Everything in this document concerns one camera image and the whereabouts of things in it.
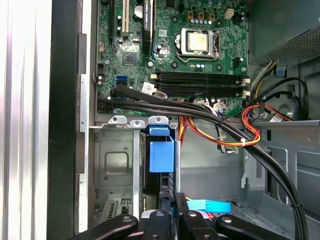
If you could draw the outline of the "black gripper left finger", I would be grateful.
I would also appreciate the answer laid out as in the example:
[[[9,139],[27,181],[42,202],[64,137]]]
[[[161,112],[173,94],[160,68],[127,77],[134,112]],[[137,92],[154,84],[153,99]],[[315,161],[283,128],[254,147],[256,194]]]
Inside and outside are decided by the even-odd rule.
[[[170,240],[173,196],[159,195],[159,209],[146,210],[140,219],[128,213],[115,216],[70,237],[71,240]]]

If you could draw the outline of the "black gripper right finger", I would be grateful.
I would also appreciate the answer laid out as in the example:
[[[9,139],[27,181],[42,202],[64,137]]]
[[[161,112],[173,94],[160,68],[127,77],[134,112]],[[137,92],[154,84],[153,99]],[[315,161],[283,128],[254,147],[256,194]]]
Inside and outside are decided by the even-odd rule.
[[[197,210],[190,210],[185,194],[175,194],[177,238],[179,240],[285,240],[286,237],[245,221],[223,214],[212,222]]]

